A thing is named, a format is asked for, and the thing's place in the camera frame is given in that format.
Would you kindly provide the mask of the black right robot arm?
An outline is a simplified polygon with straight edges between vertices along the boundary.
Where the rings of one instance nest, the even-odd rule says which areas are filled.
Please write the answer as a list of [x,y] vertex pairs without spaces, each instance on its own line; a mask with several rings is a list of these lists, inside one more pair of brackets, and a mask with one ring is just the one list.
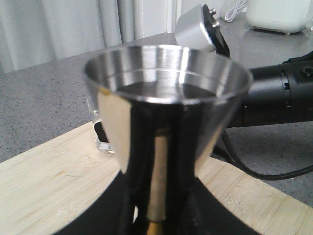
[[254,83],[229,127],[251,127],[313,119],[313,54],[251,68]]

